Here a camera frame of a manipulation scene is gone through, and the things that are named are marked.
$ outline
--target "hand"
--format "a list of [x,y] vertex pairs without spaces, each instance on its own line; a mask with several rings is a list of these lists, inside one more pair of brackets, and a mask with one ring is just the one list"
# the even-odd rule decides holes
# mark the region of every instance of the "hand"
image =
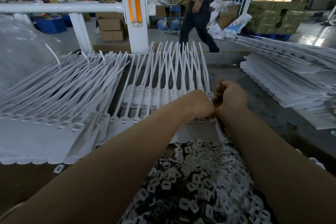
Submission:
[[246,91],[235,82],[218,80],[215,87],[216,94],[212,102],[216,113],[223,113],[226,109],[238,110],[247,108]]
[[198,11],[200,10],[201,6],[202,6],[202,3],[199,2],[199,1],[196,1],[195,4],[194,4],[194,6],[192,7],[192,12],[194,14],[198,13]]
[[204,118],[214,112],[212,103],[207,95],[201,90],[193,90],[186,95],[178,98],[182,101],[183,107],[188,107],[191,113],[191,119]]

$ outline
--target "pallet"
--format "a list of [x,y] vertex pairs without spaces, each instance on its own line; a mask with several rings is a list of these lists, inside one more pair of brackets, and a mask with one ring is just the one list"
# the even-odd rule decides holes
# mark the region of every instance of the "pallet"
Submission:
[[248,31],[247,34],[249,37],[263,37],[263,38],[269,38],[269,39],[275,39],[279,41],[288,41],[291,35],[289,34],[255,34],[253,32]]

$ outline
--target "fan stand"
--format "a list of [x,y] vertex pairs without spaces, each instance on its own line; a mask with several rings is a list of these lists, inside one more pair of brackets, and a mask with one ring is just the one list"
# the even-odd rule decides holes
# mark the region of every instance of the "fan stand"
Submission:
[[178,35],[179,34],[178,31],[173,31],[171,29],[172,28],[172,24],[173,24],[173,20],[172,20],[172,16],[171,16],[172,3],[173,3],[173,0],[170,0],[170,29],[167,30],[167,31],[165,31],[164,33],[168,34],[168,35]]

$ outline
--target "stacked green packages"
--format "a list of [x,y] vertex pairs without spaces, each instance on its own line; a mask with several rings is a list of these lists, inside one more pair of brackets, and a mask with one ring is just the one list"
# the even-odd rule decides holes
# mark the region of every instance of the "stacked green packages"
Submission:
[[305,3],[251,1],[252,20],[247,30],[255,34],[293,34],[303,19]]

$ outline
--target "jeans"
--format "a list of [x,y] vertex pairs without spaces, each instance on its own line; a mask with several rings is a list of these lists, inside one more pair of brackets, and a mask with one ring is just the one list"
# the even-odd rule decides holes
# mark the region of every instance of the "jeans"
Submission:
[[207,31],[207,24],[210,20],[211,11],[209,9],[209,1],[203,1],[198,13],[193,13],[195,2],[189,3],[189,9],[185,12],[184,20],[181,28],[180,44],[182,52],[182,43],[188,42],[190,31],[195,27],[199,38],[209,47],[210,52],[219,52],[215,41]]

